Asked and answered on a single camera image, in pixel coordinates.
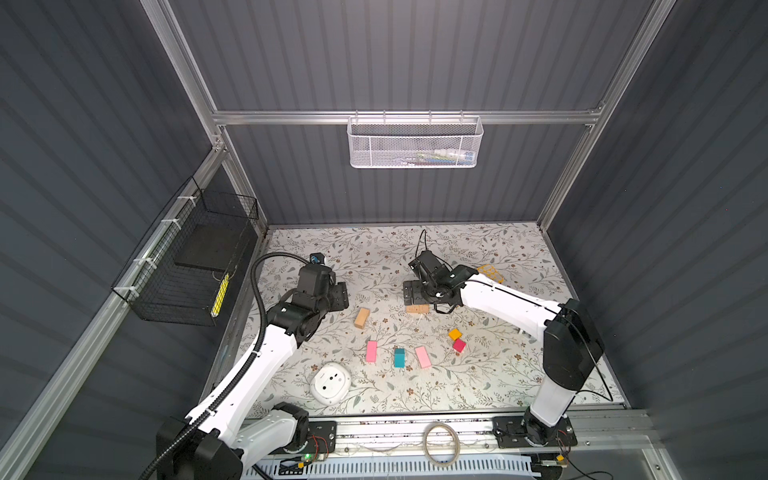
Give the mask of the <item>arched natural wood block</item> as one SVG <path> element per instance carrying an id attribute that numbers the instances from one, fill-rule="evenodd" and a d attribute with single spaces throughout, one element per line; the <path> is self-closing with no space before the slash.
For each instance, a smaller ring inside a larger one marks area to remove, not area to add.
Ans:
<path id="1" fill-rule="evenodd" d="M 354 326 L 358 329 L 363 329 L 370 316 L 370 310 L 367 308 L 361 308 L 355 318 Z"/>

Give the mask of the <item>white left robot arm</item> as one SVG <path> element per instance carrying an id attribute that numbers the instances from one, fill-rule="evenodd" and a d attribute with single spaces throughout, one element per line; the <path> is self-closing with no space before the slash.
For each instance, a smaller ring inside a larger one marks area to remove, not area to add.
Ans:
<path id="1" fill-rule="evenodd" d="M 347 287 L 323 254 L 301 261 L 298 283 L 272 307 L 259 292 L 259 332 L 222 382 L 183 419 L 169 418 L 156 435 L 156 457 L 144 479 L 239 479 L 278 449 L 302 451 L 310 434 L 306 410 L 276 404 L 262 419 L 244 423 L 280 367 L 318 330 L 329 313 L 349 306 Z"/>

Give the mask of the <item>engraved rectangular wood block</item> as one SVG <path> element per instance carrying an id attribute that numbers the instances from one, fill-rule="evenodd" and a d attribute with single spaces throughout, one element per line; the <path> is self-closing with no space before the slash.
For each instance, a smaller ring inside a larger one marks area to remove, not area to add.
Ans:
<path id="1" fill-rule="evenodd" d="M 408 314 L 422 315 L 430 312 L 430 306 L 428 304 L 407 305 L 405 311 Z"/>

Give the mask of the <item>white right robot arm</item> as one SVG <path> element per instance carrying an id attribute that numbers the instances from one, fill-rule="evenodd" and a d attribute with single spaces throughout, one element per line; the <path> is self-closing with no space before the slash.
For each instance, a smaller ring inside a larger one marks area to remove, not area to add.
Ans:
<path id="1" fill-rule="evenodd" d="M 467 307 L 495 316 L 528 333 L 542 346 L 544 380 L 520 427 L 533 446 L 547 446 L 566 426 L 566 411 L 604 353 L 604 343 L 586 307 L 534 297 L 498 283 L 477 269 L 449 267 L 425 249 L 409 262 L 416 275 L 403 284 L 404 304 Z"/>

